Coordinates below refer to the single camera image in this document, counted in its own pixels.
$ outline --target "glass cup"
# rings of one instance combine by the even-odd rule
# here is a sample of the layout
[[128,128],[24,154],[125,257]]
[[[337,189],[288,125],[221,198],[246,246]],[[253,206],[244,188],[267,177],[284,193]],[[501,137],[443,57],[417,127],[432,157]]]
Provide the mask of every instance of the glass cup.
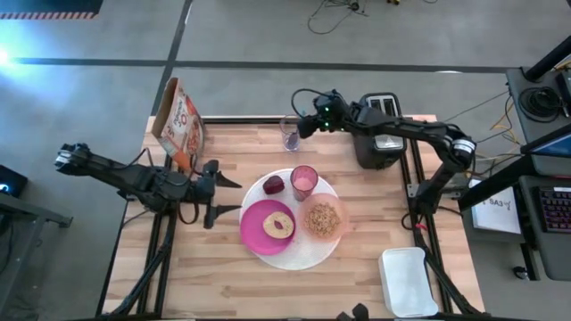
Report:
[[289,152],[295,152],[300,148],[300,135],[297,131],[299,118],[287,115],[279,121],[279,129],[282,131],[282,142]]
[[319,176],[315,169],[301,165],[292,171],[290,181],[294,187],[295,200],[302,202],[313,193],[313,189],[318,184]]

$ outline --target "orange object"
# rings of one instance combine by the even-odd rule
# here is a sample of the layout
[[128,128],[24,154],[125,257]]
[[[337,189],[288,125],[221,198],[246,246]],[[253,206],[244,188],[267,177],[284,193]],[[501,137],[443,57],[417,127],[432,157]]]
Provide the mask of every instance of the orange object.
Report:
[[[313,234],[308,227],[305,226],[305,219],[307,215],[309,215],[310,210],[322,203],[328,203],[331,207],[335,209],[335,213],[339,217],[341,223],[337,226],[335,231],[329,237],[320,237],[318,235]],[[349,231],[350,224],[349,224],[349,215],[347,214],[347,209],[341,200],[339,200],[336,196],[330,193],[315,193],[305,201],[302,202],[298,209],[298,216],[299,220],[297,221],[297,226],[300,226],[302,230],[304,230],[314,241],[318,242],[333,242],[339,237],[343,236],[346,232]]]

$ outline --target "clear drinking glass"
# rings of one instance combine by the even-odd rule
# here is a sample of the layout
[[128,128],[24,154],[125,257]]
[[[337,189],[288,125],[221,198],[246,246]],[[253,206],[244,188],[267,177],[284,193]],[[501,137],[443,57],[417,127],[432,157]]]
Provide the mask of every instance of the clear drinking glass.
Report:
[[282,131],[282,142],[289,152],[295,152],[300,148],[300,135],[297,131],[299,118],[294,115],[287,115],[279,121],[279,128]]

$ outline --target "floor stripe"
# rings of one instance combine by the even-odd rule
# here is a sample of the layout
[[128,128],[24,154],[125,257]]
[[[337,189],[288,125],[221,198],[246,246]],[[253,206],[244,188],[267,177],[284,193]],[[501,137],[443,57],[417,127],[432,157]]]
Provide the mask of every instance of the floor stripe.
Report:
[[26,65],[55,66],[118,66],[118,67],[162,67],[164,60],[130,59],[74,59],[74,58],[12,58],[12,62]]
[[458,73],[505,73],[518,67],[491,66],[445,66],[445,65],[398,65],[329,62],[175,62],[175,68],[254,69],[254,70],[354,70],[354,71],[404,71],[404,72],[449,72]]
[[177,59],[178,49],[180,48],[180,43],[182,42],[182,36],[185,33],[186,21],[188,14],[190,12],[190,6],[193,0],[185,0],[182,6],[182,12],[178,18],[177,30],[175,31],[175,36],[172,40],[172,45],[170,46],[169,58],[167,60],[167,65],[162,73],[161,82],[159,83],[159,89],[157,90],[157,95],[154,97],[153,109],[151,110],[151,116],[155,116],[161,105],[162,92],[167,86],[167,82],[172,75],[172,70],[174,69],[175,60]]
[[458,73],[505,73],[518,67],[492,66],[443,66],[443,65],[397,65],[397,64],[359,64],[359,63],[321,63],[321,62],[177,62],[176,53],[180,47],[182,34],[177,34],[176,46],[169,52],[167,60],[136,59],[78,59],[78,58],[12,58],[14,63],[28,65],[57,66],[123,66],[123,67],[162,67],[197,69],[240,69],[240,70],[351,70],[351,71],[398,71],[398,72],[458,72]]

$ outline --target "pink plate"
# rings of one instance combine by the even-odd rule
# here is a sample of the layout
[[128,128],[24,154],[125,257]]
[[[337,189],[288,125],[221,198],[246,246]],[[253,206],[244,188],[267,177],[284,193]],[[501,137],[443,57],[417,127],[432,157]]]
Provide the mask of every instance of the pink plate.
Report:
[[[264,231],[264,219],[275,211],[284,212],[294,222],[294,232],[285,239],[273,238]],[[292,210],[284,203],[274,200],[263,200],[252,204],[240,221],[242,243],[251,251],[262,255],[275,255],[285,250],[294,239],[294,234],[295,217]]]

